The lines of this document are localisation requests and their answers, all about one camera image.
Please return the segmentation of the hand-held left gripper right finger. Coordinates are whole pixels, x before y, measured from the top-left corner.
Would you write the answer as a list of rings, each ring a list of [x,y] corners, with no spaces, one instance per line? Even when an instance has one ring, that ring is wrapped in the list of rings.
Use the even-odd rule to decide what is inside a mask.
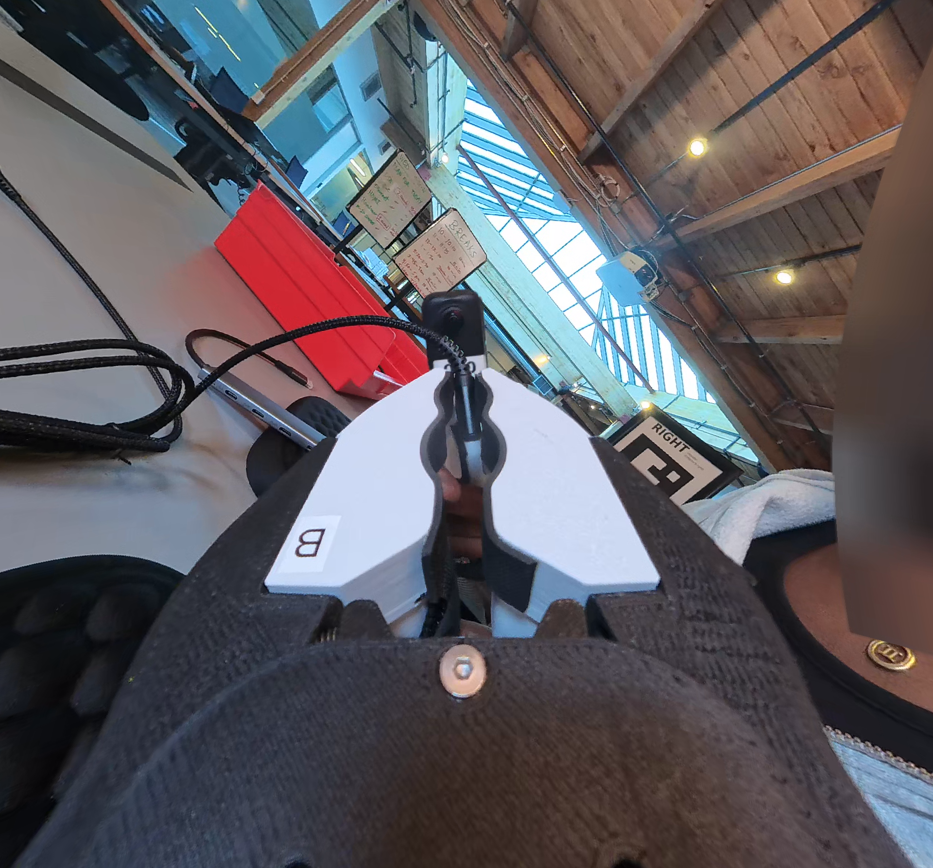
[[[493,369],[480,401],[493,635],[531,637],[558,600],[655,590],[659,571],[589,434]]]

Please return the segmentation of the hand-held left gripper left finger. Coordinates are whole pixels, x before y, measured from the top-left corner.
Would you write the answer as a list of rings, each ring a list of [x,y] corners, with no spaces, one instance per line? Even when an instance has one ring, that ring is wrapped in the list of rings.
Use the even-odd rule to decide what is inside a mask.
[[[437,473],[447,459],[451,372],[432,369],[335,440],[265,578],[273,594],[375,602],[418,637],[449,562]]]

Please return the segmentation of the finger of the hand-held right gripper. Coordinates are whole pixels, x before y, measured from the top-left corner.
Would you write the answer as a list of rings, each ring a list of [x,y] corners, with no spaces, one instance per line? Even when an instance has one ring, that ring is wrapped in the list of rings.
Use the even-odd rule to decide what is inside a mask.
[[[466,485],[483,487],[495,470],[495,439],[447,438],[446,469]]]

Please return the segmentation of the grey usb hub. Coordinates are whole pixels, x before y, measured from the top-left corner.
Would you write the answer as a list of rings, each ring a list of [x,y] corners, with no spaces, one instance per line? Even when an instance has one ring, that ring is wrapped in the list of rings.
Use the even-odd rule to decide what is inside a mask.
[[[245,414],[262,421],[303,450],[310,450],[326,439],[326,435],[299,419],[259,390],[232,374],[213,381],[208,390],[241,408]]]

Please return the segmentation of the person's right forearm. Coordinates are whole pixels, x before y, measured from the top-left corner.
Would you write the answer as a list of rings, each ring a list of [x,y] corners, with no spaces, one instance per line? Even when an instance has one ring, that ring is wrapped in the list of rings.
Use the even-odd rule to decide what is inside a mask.
[[[682,510],[740,565],[754,539],[834,519],[835,478],[813,469],[780,471]]]

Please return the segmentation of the black honeycomb mesh pad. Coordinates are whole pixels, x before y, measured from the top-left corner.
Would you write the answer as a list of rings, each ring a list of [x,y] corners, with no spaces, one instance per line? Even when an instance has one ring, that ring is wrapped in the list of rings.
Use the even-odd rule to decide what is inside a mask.
[[[289,425],[300,429],[290,438],[287,431],[270,427],[263,431],[246,455],[247,482],[260,497],[285,475],[320,441],[335,438],[351,419],[330,401],[306,396],[290,404]]]

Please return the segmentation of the small handwritten whiteboard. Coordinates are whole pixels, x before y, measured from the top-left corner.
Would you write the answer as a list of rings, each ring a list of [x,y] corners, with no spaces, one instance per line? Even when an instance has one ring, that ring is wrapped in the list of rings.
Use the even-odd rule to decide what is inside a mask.
[[[486,261],[482,245],[459,210],[453,208],[394,258],[404,277],[424,298],[454,289]]]

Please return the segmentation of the glass skylight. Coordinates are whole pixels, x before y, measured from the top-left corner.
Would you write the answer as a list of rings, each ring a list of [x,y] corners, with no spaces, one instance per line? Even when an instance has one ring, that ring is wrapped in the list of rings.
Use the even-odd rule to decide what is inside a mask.
[[[637,409],[660,408],[735,458],[759,457],[650,318],[637,293],[620,303],[597,271],[599,246],[462,75],[438,82],[431,142],[496,233]]]

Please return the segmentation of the large handwritten whiteboard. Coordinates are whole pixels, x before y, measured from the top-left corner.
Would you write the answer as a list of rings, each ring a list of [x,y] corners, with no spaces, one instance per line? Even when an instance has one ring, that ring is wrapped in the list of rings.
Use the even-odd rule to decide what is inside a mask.
[[[403,151],[393,156],[348,204],[349,214],[387,249],[426,207],[432,194]]]

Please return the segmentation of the red plastic bin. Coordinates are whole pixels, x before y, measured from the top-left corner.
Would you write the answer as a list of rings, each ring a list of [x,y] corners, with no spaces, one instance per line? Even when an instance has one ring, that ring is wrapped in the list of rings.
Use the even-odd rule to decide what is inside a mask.
[[[386,316],[331,250],[260,184],[216,240],[216,249],[275,321],[292,330],[344,316]],[[334,391],[378,400],[428,371],[413,336],[382,327],[342,328],[297,339]]]

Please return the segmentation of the person's black shirt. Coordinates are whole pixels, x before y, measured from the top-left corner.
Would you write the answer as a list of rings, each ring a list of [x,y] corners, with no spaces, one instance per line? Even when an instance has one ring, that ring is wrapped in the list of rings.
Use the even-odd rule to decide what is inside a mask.
[[[837,658],[792,609],[785,585],[788,569],[836,541],[834,519],[764,535],[752,540],[743,567],[788,641],[823,724],[931,773],[931,712],[871,683]]]

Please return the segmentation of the gold round pendant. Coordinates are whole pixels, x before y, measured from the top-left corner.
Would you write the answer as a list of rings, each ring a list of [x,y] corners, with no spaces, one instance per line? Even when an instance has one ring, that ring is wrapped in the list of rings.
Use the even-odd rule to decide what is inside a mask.
[[[907,672],[917,663],[916,654],[911,649],[890,641],[869,641],[865,653],[872,664],[892,673]]]

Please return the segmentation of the long wooden office desk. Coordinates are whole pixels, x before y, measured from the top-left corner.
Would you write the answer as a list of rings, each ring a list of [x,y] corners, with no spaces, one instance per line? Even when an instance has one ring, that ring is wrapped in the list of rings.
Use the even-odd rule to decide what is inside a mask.
[[[149,78],[150,83],[160,91],[169,88],[183,102],[181,122],[197,128],[204,137],[201,146],[184,137],[186,147],[192,151],[190,159],[183,163],[190,175],[207,186],[220,178],[220,166],[224,164],[227,172],[243,178],[245,186],[259,182],[274,186],[286,205],[294,209],[298,218],[329,248],[341,248],[339,235],[287,176],[283,157],[254,122],[219,102],[199,78],[194,63],[184,59],[167,44],[162,34],[154,32],[140,14],[123,5],[121,0],[75,1],[82,3],[88,15],[95,16],[111,32],[126,37],[135,64],[140,56],[146,57],[146,64],[134,72],[150,74],[157,69],[159,79]]]

